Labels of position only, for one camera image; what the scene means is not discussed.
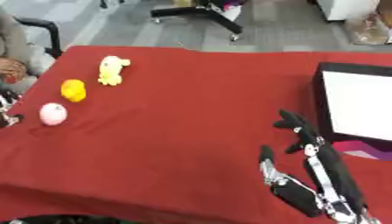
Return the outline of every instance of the robotic hand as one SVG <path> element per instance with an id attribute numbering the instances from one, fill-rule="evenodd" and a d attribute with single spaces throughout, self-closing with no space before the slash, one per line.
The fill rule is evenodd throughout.
<path id="1" fill-rule="evenodd" d="M 338 224 L 381 224 L 369 215 L 360 189 L 335 149 L 302 116 L 284 110 L 280 111 L 280 116 L 283 120 L 275 122 L 274 126 L 293 130 L 299 138 L 286 153 L 304 151 L 304 168 L 317 190 L 278 171 L 274 166 L 272 149 L 264 145 L 260 168 L 264 183 L 272 193 L 308 217 L 326 213 Z"/>
<path id="2" fill-rule="evenodd" d="M 7 115 L 7 111 L 20 99 L 20 95 L 9 89 L 0 89 L 0 129 L 12 126 L 24 119 L 23 115 Z"/>

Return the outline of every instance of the pink ball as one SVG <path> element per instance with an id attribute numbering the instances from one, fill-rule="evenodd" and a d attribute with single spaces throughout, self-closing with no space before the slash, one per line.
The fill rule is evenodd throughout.
<path id="1" fill-rule="evenodd" d="M 47 103 L 39 111 L 39 118 L 46 125 L 58 125 L 66 120 L 67 110 L 58 103 Z"/>

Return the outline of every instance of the screen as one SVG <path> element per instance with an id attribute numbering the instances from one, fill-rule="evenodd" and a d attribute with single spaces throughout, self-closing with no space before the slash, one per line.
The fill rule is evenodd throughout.
<path id="1" fill-rule="evenodd" d="M 335 133 L 392 141 L 392 77 L 323 72 Z"/>

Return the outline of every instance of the yellow plush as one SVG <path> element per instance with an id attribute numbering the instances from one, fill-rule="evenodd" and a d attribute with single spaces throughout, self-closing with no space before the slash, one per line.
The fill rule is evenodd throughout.
<path id="1" fill-rule="evenodd" d="M 86 88 L 81 80 L 65 80 L 61 85 L 61 95 L 70 102 L 80 102 L 86 98 Z"/>
<path id="2" fill-rule="evenodd" d="M 120 75 L 123 67 L 130 65 L 130 60 L 120 59 L 116 56 L 108 56 L 103 59 L 100 65 L 100 78 L 98 81 L 104 86 L 116 86 L 123 82 L 123 78 Z"/>

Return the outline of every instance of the gray floor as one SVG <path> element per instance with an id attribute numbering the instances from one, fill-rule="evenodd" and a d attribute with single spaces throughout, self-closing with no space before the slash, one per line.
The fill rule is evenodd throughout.
<path id="1" fill-rule="evenodd" d="M 201 51 L 363 51 L 392 52 L 392 46 L 351 45 L 341 23 L 328 24 L 319 8 L 306 0 L 249 0 L 237 22 L 245 27 L 231 43 L 230 32 L 203 17 L 171 17 L 161 24 L 149 18 L 153 8 L 170 0 L 126 0 L 108 10 L 99 0 L 0 0 L 9 12 L 55 21 L 64 48 L 74 45 L 172 46 Z M 40 29 L 26 30 L 29 40 L 48 43 Z"/>

